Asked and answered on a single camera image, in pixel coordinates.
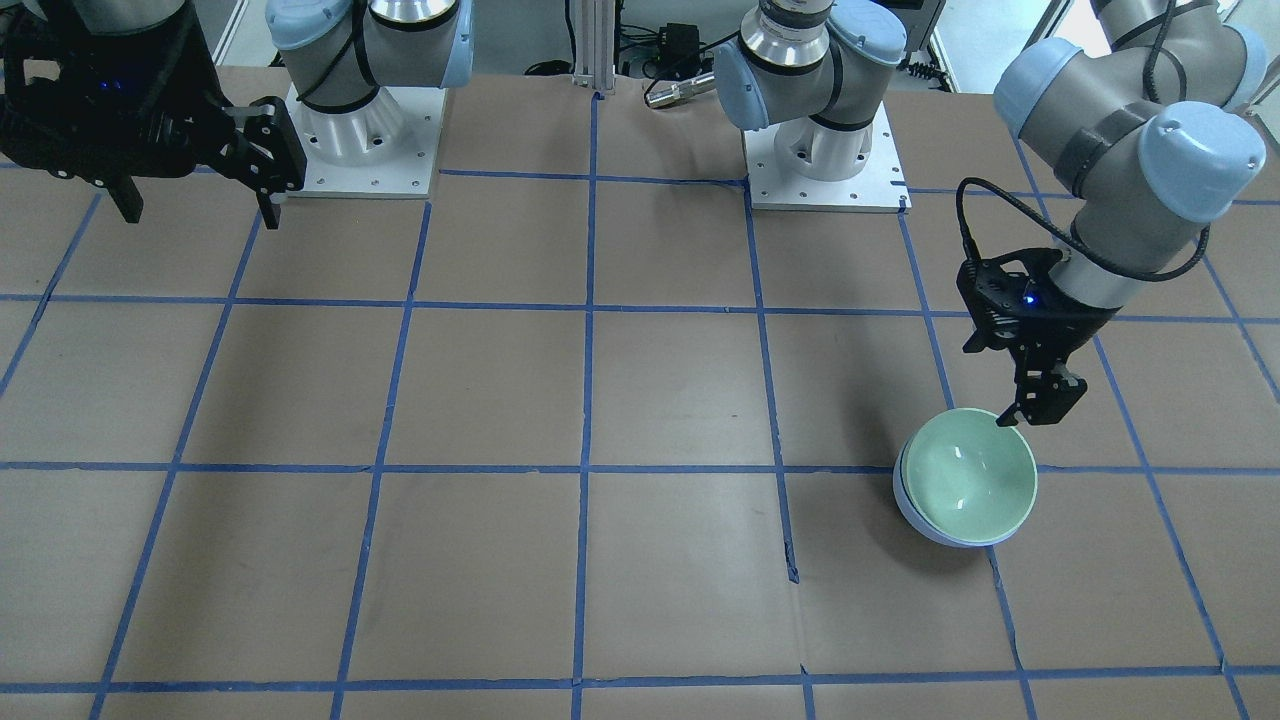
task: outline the black strap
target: black strap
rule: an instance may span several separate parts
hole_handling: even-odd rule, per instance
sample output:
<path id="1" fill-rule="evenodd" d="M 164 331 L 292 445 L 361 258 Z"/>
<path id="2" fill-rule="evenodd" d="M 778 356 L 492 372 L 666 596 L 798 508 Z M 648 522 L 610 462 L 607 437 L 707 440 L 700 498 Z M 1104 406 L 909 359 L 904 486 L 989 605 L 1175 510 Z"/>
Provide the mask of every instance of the black strap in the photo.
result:
<path id="1" fill-rule="evenodd" d="M 356 44 L 356 64 L 365 82 L 376 87 L 374 70 L 369 67 L 369 51 L 365 49 L 365 15 L 369 14 L 369 0 L 356 0 L 351 8 L 351 37 Z"/>
<path id="2" fill-rule="evenodd" d="M 1216 8 L 1217 6 L 1217 0 L 1193 0 L 1192 3 L 1188 3 L 1188 4 L 1183 5 L 1181 8 L 1178 8 L 1176 10 L 1174 10 L 1174 17 L 1176 18 L 1178 15 L 1183 15 L 1185 13 L 1190 13 L 1192 10 L 1198 10 L 1201 8 L 1207 8 L 1210 5 L 1213 5 Z M 1115 50 L 1119 50 L 1119 49 L 1124 47 L 1125 45 L 1128 45 L 1129 42 L 1132 42 L 1134 38 L 1137 38 L 1139 35 L 1160 27 L 1164 22 L 1165 22 L 1165 14 L 1160 13 L 1155 18 L 1151 18 L 1149 20 L 1142 23 L 1140 26 L 1138 26 L 1138 27 L 1130 29 L 1129 32 L 1121 35 L 1115 42 L 1111 44 L 1111 50 L 1115 51 Z"/>
<path id="3" fill-rule="evenodd" d="M 1178 101 L 1181 102 L 1187 100 L 1187 65 L 1183 65 L 1183 61 L 1178 59 L 1178 55 L 1174 55 L 1164 47 L 1160 49 L 1160 55 L 1169 59 L 1169 61 L 1174 64 L 1174 72 L 1178 73 Z"/>
<path id="4" fill-rule="evenodd" d="M 1155 102 L 1140 100 L 1102 118 L 1092 128 L 1082 128 L 1059 155 L 1053 164 L 1053 177 L 1070 188 L 1071 195 L 1080 197 L 1084 179 L 1098 160 L 1130 132 L 1158 115 L 1160 109 Z"/>
<path id="5" fill-rule="evenodd" d="M 836 102 L 840 101 L 840 92 L 845 88 L 845 58 L 840 51 L 840 44 L 831 44 L 831 67 L 835 69 L 836 74 L 832 78 L 831 86 L 831 100 L 827 101 L 827 106 L 818 110 L 818 114 L 829 113 Z"/>

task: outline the table surface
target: table surface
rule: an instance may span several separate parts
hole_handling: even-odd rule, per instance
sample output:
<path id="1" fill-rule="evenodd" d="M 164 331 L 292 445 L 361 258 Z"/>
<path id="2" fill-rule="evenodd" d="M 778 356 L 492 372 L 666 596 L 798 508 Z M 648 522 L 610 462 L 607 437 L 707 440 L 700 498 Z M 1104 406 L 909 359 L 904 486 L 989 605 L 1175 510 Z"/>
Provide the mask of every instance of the table surface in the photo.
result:
<path id="1" fill-rule="evenodd" d="M 960 350 L 951 193 L 1078 201 L 989 97 L 919 92 L 887 101 L 909 214 L 753 211 L 714 97 L 620 83 L 477 77 L 430 204 L 279 231 L 214 174 L 140 181 L 127 225 L 0 167 L 0 716 L 1280 707 L 1280 163 L 1073 357 L 1025 527 L 951 550 L 891 465 L 1014 392 Z"/>

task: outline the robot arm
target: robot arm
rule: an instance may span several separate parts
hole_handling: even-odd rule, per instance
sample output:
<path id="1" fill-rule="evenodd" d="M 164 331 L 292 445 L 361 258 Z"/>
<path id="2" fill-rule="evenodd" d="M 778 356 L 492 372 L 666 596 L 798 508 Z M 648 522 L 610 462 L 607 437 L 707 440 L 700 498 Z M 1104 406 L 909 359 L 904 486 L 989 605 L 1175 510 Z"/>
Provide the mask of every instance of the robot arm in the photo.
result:
<path id="1" fill-rule="evenodd" d="M 1044 159 L 1084 208 L 1062 249 L 966 255 L 957 277 L 974 319 L 966 352 L 1009 350 L 1018 397 L 1000 418 L 1052 424 L 1084 395 L 1066 369 L 1148 282 L 1189 270 L 1208 225 L 1266 160 L 1262 138 L 1229 114 L 1257 90 L 1266 49 L 1247 28 L 1224 26 L 1211 0 L 1093 0 L 1112 54 L 1092 59 L 1059 38 L 1023 53 L 996 88 L 1012 133 Z M 1192 261 L 1161 273 L 1199 237 Z M 1023 270 L 1006 270 L 1019 261 Z"/>
<path id="2" fill-rule="evenodd" d="M 870 128 L 906 50 L 906 29 L 870 0 L 760 0 L 737 42 L 716 50 L 716 86 L 744 131 L 787 123 L 778 160 L 817 181 L 849 179 L 872 151 Z"/>
<path id="3" fill-rule="evenodd" d="M 471 79 L 471 0 L 270 0 L 266 22 L 317 168 L 369 168 L 410 151 L 410 123 L 422 118 L 387 87 Z"/>
<path id="4" fill-rule="evenodd" d="M 29 77 L 27 60 L 56 63 Z M 257 196 L 302 186 L 306 158 L 284 101 L 236 108 L 223 95 L 189 0 L 27 0 L 5 41 L 0 150 L 18 164 L 104 188 L 131 223 L 133 177 L 206 164 Z"/>
<path id="5" fill-rule="evenodd" d="M 270 0 L 266 22 L 300 100 L 320 113 L 356 110 L 385 86 L 471 79 L 471 0 Z"/>

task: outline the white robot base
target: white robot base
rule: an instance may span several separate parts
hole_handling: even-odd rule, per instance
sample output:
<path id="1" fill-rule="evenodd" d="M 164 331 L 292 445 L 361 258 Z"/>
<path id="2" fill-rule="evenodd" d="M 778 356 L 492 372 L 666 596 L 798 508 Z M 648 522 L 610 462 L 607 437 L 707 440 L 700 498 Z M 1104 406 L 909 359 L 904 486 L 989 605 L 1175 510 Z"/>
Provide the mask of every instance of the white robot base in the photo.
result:
<path id="1" fill-rule="evenodd" d="M 861 172 L 845 181 L 813 179 L 780 161 L 774 136 L 781 127 L 776 124 L 742 133 L 754 209 L 897 213 L 911 208 L 883 104 L 876 111 L 873 149 L 867 161 Z"/>
<path id="2" fill-rule="evenodd" d="M 431 197 L 448 91 L 385 87 L 379 97 L 346 115 L 324 115 L 285 104 L 307 151 L 307 179 L 294 197 Z"/>

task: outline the wall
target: wall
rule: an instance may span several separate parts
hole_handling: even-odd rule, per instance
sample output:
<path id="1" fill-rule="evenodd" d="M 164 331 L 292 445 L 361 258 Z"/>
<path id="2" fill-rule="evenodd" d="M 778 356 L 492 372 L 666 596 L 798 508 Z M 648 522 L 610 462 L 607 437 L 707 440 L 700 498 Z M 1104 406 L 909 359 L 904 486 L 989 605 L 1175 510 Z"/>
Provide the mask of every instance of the wall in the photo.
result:
<path id="1" fill-rule="evenodd" d="M 753 0 L 626 0 L 622 22 L 657 29 L 692 23 L 703 42 L 735 29 Z M 543 60 L 570 59 L 563 0 L 475 0 L 476 69 L 520 74 Z"/>

